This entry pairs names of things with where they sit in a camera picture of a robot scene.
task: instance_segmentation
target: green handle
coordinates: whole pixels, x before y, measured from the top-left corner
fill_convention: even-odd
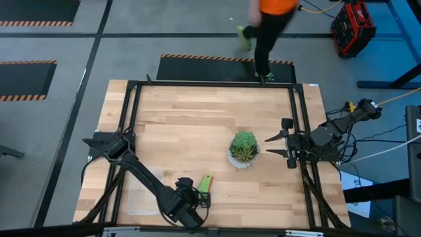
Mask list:
[[[212,184],[213,176],[205,174],[202,178],[202,182],[197,187],[197,190],[201,193],[209,192]]]

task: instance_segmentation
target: wooden tabletop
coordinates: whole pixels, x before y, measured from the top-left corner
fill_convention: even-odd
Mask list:
[[[114,132],[127,81],[111,80],[105,96],[98,129]],[[311,128],[326,120],[318,86],[304,85]],[[304,128],[299,107],[300,125]],[[265,143],[276,135],[282,118],[292,118],[287,89],[143,86],[137,111],[136,155],[152,169],[161,170],[162,181],[175,187],[179,177],[190,177],[198,185],[204,174],[214,176],[210,190],[212,207],[204,226],[234,228],[308,228],[309,221],[300,169],[288,169],[286,159],[266,149],[282,149],[284,140]],[[234,134],[252,131],[261,153],[253,167],[236,169],[226,153]],[[329,164],[318,164],[326,201],[349,225],[345,198],[338,172]],[[93,162],[86,171],[74,220],[86,216],[101,197],[109,164]],[[118,224],[168,226],[157,215],[130,215],[128,189],[131,174],[124,183]],[[155,200],[145,191],[132,203],[151,211]],[[113,203],[111,198],[107,219]],[[316,222],[320,224],[313,197]]]

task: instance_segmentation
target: green plant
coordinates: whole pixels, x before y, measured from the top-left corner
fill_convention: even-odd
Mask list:
[[[257,141],[252,132],[241,131],[235,134],[230,151],[241,162],[251,161],[257,155]]]

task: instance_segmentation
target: orange striped border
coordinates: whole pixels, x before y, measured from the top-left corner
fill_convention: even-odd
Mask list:
[[[71,26],[73,22],[65,21],[0,21],[0,26]]]
[[[0,95],[0,102],[6,101],[40,101],[47,95]]]
[[[196,55],[177,55],[177,54],[163,54],[161,58],[164,57],[173,57],[180,59],[208,59],[208,60],[224,60],[224,61],[239,61],[239,62],[254,62],[254,59],[244,59],[244,58],[235,58],[235,57],[213,57],[213,56],[196,56]],[[288,64],[293,65],[291,61],[281,61],[281,60],[269,60],[269,63],[277,64]]]
[[[43,63],[54,63],[54,64],[57,64],[57,60],[0,61],[0,65],[22,65],[22,64],[43,64]]]

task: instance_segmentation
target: orange shirt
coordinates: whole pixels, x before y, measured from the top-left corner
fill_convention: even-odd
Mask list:
[[[260,0],[259,8],[268,14],[285,14],[298,4],[298,0]]]

